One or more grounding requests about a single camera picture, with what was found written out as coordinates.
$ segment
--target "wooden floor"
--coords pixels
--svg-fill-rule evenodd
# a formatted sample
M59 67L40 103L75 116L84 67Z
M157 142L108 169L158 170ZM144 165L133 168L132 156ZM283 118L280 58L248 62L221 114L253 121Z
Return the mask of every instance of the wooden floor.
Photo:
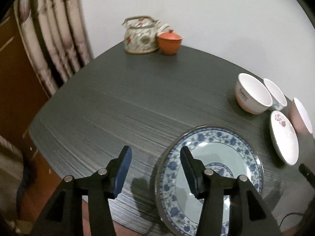
M61 179L50 168L47 161L38 152L31 163L31 179L33 183L27 188L23 199L20 212L20 219L31 221L33 224L45 206ZM82 201L82 223L85 236L90 236L88 205ZM117 236L139 236L138 233L131 231L114 222Z

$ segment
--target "dark gray table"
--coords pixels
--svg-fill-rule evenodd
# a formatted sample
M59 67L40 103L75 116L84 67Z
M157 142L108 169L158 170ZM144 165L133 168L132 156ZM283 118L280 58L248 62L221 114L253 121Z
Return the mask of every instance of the dark gray table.
M89 176L106 167L124 145L131 146L133 160L123 192L110 202L112 217L139 233L165 235L170 232L154 201L159 157L190 128L202 124L228 128L259 156L264 168L262 196L279 221L288 212L301 211L291 210L296 203L297 209L305 209L312 198L297 168L313 158L313 137L299 136L297 165L284 165L271 143L270 112L252 115L236 102L234 86L241 72L248 73L184 46L175 56L160 52L139 56L124 53L120 43L56 92L32 122L30 136L61 178ZM283 228L296 223L288 219Z

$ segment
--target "wire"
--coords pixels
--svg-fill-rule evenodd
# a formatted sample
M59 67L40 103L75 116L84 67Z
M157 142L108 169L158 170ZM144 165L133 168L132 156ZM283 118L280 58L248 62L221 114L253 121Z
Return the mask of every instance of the wire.
M284 216L284 218L281 220L280 225L279 225L279 228L281 227L282 222L284 221L284 219L285 219L286 217L290 216L290 215L299 215L299 216L303 216L303 214L302 214L302 213L299 213L299 212L292 212L292 213L286 214L286 215Z

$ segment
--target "silver bolt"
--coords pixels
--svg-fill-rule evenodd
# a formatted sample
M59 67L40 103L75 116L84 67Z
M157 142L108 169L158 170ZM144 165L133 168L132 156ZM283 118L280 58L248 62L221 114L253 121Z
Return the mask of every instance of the silver bolt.
M70 181L72 181L72 179L73 179L73 176L68 175L68 176L65 176L64 181L70 182Z
M204 174L207 176L211 176L211 175L213 175L213 170L212 169L206 169L206 170L204 170Z
M102 175L106 175L107 174L107 169L99 169L98 173L102 176Z
M245 175L240 175L239 176L240 181L246 182L247 181L247 176Z

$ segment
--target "orange bowl with lid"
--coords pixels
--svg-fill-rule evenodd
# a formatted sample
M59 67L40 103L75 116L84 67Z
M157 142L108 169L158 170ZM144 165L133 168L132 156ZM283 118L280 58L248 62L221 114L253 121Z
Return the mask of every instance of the orange bowl with lid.
M159 47L166 55L174 55L179 50L183 39L179 34L174 33L173 29L157 36Z

